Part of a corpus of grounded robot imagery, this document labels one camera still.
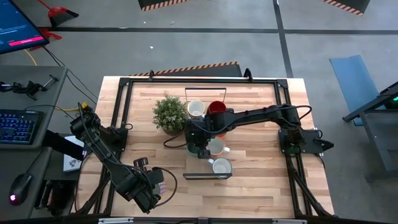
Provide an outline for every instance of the wooden tabletop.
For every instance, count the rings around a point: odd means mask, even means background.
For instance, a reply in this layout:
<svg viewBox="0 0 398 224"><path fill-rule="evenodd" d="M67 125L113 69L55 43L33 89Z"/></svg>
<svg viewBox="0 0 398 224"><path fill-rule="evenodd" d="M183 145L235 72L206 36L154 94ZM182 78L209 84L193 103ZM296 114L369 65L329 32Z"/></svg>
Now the wooden tabletop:
<svg viewBox="0 0 398 224"><path fill-rule="evenodd" d="M120 77L104 77L96 114L103 126L111 124L115 98ZM309 105L304 80L287 79L290 99L293 105ZM211 218L293 218L293 206L284 155L280 152L277 139L278 125L268 123L241 126L225 136L229 154L219 157L229 159L233 176L228 180L185 180L184 172L211 171L204 159L191 156L186 149L166 149L163 142L170 138L152 124L152 108L156 100L165 95L179 96L185 101L185 87L226 87L225 104L235 112L253 110L275 105L274 88L265 84L219 84L219 83L135 83L129 108L128 123L134 128L129 131L126 151L121 161L133 163L134 159L148 157L149 167L159 166L172 171L178 180L174 198L165 205L153 209L150 214L142 213L133 200L127 202L117 193L114 196L112 216L129 217L211 217ZM124 91L118 125L124 108ZM199 99L209 103L222 100L218 90L189 91L188 101ZM299 108L299 115L308 109ZM302 120L302 127L313 128L311 114ZM184 143L184 138L169 144ZM325 171L321 161L314 155L304 154L303 163L308 188L330 213L333 213ZM78 188L80 208L98 185L101 163L95 155L85 161ZM165 200L174 189L174 181L164 173L168 191ZM108 189L104 191L102 209L106 203ZM304 212L301 191L298 191L300 208Z"/></svg>

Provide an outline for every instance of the gray floor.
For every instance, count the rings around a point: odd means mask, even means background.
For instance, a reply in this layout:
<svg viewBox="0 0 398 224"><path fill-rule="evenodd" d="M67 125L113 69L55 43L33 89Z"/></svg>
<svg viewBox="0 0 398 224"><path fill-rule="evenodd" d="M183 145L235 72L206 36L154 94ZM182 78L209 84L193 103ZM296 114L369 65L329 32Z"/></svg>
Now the gray floor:
<svg viewBox="0 0 398 224"><path fill-rule="evenodd" d="M38 26L48 26L46 10L36 1L18 0ZM65 26L161 28L277 28L271 0L191 0L141 12L132 0L47 0L81 16ZM398 29L395 0L371 1L364 17L318 0L280 0L286 29ZM48 48L96 94L105 75L128 75L208 63L238 61L256 77L286 77L277 34L84 33L60 32ZM379 158L363 128L345 124L348 109L329 58L362 55L378 90L397 81L396 35L287 35L295 78L304 78L315 125L335 147L325 155L335 213L343 218L398 222L398 182L369 184L364 175L377 171ZM54 65L42 49L32 53L39 65ZM0 64L31 65L23 52L0 55ZM88 101L66 82L58 105ZM68 118L56 112L50 129L69 131Z"/></svg>

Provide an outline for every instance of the warning stripe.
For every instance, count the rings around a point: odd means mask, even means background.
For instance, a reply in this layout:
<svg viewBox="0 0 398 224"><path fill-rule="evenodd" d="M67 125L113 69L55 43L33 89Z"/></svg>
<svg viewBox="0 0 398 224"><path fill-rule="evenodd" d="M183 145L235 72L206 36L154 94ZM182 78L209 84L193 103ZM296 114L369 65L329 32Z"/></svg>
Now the warning stripe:
<svg viewBox="0 0 398 224"><path fill-rule="evenodd" d="M164 74L173 73L173 72L183 72L183 71L189 71L189 70L213 68L213 67L221 67L221 66L225 66L225 65L237 65L237 64L238 64L238 62L216 63L216 64L212 64L212 65L199 65L199 66L192 66L192 67L187 67L187 68L163 70L163 71L157 71L154 73L155 73L155 75L164 75ZM134 74L134 75L130 75L130 76L149 76L149 72Z"/></svg>
<svg viewBox="0 0 398 224"><path fill-rule="evenodd" d="M335 0L322 0L322 1L325 2L325 3L331 4L332 6L336 6L336 7L340 8L340 9L346 10L346 11L348 11L348 12L350 12L352 14L355 14L357 16L363 16L363 13L361 11L356 10L356 9L354 9L352 7L346 6L346 5L342 4L342 3L339 3L338 1L335 1Z"/></svg>
<svg viewBox="0 0 398 224"><path fill-rule="evenodd" d="M171 6L173 4L178 4L181 2L185 2L185 1L189 1L189 0L169 0L169 1L165 1L165 2L161 2L161 3L156 3L150 6L146 6L141 8L142 11L149 11L149 10L153 10L153 9L158 9L161 7L165 7L165 6Z"/></svg>

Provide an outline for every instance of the potted plant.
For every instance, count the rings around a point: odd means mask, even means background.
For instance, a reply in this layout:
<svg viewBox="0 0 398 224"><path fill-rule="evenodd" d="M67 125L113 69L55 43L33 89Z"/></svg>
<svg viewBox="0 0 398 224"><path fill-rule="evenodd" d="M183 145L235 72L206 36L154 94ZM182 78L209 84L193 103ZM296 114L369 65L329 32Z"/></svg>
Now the potted plant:
<svg viewBox="0 0 398 224"><path fill-rule="evenodd" d="M171 136L180 134L185 127L188 119L187 104L182 103L178 97L166 96L163 100L156 101L156 107L152 109L154 124L156 128Z"/></svg>

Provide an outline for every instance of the monitor screen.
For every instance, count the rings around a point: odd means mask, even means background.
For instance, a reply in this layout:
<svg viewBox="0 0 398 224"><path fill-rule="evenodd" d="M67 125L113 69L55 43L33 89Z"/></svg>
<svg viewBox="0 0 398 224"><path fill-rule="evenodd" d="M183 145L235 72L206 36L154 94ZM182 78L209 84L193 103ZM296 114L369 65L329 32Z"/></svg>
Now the monitor screen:
<svg viewBox="0 0 398 224"><path fill-rule="evenodd" d="M0 54L47 43L48 40L11 0L0 0Z"/></svg>

